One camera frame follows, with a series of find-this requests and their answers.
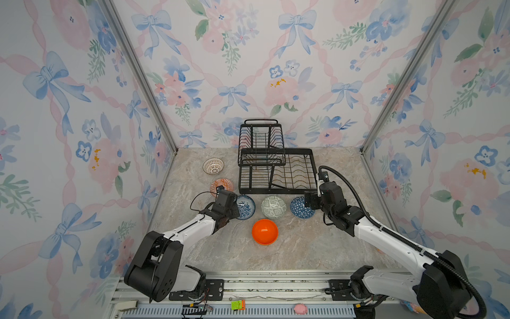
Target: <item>dish rack handle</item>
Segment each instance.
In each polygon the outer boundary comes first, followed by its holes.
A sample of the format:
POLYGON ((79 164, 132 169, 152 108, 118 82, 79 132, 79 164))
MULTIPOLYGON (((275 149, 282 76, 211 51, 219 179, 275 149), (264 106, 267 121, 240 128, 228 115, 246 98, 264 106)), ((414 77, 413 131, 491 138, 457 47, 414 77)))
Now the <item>dish rack handle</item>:
POLYGON ((275 121, 276 124, 278 124, 278 120, 274 119, 274 118, 250 118, 250 119, 244 120, 244 123, 246 124, 246 122, 248 122, 248 121, 275 121))

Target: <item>floral wallpaper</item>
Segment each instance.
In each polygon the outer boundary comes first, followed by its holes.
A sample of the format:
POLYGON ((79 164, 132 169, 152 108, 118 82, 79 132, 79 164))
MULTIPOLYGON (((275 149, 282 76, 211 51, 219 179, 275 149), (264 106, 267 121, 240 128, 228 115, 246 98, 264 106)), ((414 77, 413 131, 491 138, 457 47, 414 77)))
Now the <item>floral wallpaper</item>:
POLYGON ((0 8, 0 318, 99 318, 173 154, 95 0, 0 8))
POLYGON ((287 146, 360 146, 441 4, 113 2, 177 146, 202 148, 270 117, 287 146))
POLYGON ((509 0, 458 2, 365 153, 400 232, 456 253, 487 318, 510 318, 509 33, 509 0))

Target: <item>black mounting plate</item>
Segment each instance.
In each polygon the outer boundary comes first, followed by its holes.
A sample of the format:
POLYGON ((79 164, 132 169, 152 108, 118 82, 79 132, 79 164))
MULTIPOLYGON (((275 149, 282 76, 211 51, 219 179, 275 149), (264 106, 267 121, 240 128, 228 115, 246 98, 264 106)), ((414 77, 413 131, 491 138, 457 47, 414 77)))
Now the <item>black mounting plate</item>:
MULTIPOLYGON (((330 279, 329 288, 331 290, 344 290, 349 288, 350 279, 330 279)), ((332 293, 333 301, 357 300, 349 292, 347 293, 332 293)))
MULTIPOLYGON (((207 296, 208 301, 221 301, 223 299, 223 279, 206 279, 206 291, 209 289, 207 296)), ((170 301, 191 301, 182 291, 171 292, 168 295, 170 301)))

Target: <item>black dish rack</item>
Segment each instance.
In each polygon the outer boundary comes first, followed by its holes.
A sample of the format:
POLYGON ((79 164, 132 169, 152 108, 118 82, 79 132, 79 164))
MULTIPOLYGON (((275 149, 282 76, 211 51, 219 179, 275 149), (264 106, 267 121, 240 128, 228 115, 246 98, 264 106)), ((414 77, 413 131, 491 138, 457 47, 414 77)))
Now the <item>black dish rack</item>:
POLYGON ((282 126, 275 119, 244 121, 239 133, 238 164, 241 194, 304 194, 317 190, 312 150, 285 149, 282 126))

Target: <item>blue and white floral bowl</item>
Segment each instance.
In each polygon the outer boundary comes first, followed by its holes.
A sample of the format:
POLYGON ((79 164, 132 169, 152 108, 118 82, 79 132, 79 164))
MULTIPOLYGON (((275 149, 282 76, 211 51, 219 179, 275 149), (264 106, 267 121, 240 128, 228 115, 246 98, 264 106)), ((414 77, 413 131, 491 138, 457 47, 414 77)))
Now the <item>blue and white floral bowl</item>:
POLYGON ((287 212, 287 205, 278 196, 269 196, 262 201, 262 213, 270 219, 283 217, 287 212))
POLYGON ((290 211, 298 218, 308 219, 315 214, 315 210, 304 206, 304 197, 296 197, 290 202, 290 211))
POLYGON ((247 220, 255 214, 255 202, 249 196, 238 196, 237 207, 239 208, 239 217, 237 219, 247 220))

